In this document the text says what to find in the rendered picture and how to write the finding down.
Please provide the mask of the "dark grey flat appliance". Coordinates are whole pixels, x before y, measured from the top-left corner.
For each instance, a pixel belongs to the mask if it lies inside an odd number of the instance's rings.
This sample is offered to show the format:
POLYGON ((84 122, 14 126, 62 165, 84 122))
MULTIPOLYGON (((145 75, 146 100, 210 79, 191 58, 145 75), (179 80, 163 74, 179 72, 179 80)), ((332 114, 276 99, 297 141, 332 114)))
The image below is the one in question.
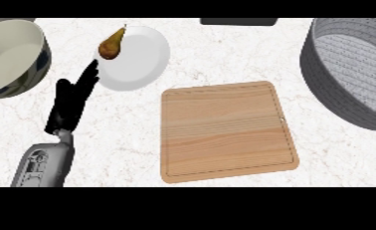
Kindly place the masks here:
POLYGON ((204 25, 273 26, 278 18, 199 18, 204 25))

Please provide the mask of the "brown pear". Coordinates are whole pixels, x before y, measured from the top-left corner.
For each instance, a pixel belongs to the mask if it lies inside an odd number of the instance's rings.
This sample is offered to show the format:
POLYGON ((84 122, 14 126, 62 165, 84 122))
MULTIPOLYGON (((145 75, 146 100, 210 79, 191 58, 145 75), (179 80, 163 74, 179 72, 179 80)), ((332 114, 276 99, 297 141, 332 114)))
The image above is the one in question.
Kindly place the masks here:
POLYGON ((99 46, 99 54, 104 59, 114 60, 121 53, 121 43, 126 35, 127 27, 123 27, 115 34, 102 42, 99 46))

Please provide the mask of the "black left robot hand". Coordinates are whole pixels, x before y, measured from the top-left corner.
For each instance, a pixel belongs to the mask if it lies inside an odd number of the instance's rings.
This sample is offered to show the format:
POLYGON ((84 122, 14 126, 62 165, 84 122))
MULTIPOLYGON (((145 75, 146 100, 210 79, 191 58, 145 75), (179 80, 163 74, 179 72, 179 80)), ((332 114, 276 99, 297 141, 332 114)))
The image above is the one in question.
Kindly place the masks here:
POLYGON ((53 134, 61 129, 67 131, 76 130, 86 101, 99 79, 99 61, 93 60, 77 83, 71 83, 67 79, 58 81, 55 104, 45 127, 48 133, 53 134))

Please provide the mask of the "grey woven basket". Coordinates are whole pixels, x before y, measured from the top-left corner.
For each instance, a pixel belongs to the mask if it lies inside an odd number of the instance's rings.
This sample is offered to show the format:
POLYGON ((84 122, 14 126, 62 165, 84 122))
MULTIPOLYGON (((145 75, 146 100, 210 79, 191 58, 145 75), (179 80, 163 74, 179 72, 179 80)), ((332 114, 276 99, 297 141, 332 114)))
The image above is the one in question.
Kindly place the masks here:
POLYGON ((300 68, 328 109, 376 130, 376 18, 314 18, 300 68))

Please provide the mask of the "cream and dark bowl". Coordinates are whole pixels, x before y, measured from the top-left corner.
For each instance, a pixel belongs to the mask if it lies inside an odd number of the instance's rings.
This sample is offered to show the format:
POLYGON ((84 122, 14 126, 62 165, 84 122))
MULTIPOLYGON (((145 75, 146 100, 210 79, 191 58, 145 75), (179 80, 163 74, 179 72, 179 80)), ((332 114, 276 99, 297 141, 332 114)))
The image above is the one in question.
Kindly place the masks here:
POLYGON ((0 18, 0 99, 30 91, 51 65, 51 47, 36 19, 0 18))

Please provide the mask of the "wooden cutting board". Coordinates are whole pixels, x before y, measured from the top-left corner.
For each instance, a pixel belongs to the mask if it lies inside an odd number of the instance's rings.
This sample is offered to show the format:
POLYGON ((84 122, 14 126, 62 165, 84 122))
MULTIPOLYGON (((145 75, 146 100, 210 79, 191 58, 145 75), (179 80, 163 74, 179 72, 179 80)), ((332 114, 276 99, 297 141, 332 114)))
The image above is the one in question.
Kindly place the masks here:
POLYGON ((291 170, 298 155, 270 82, 163 93, 167 183, 291 170))

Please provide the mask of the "white plate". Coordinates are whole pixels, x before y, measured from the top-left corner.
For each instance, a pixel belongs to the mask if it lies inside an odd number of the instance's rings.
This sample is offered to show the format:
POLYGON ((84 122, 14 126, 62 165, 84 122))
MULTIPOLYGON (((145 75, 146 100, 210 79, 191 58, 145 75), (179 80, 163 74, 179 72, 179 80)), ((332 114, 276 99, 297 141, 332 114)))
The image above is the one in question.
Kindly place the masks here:
POLYGON ((118 57, 107 60, 95 51, 101 84, 121 92, 140 89, 164 73, 170 57, 171 47, 164 34, 151 27, 127 27, 118 57))

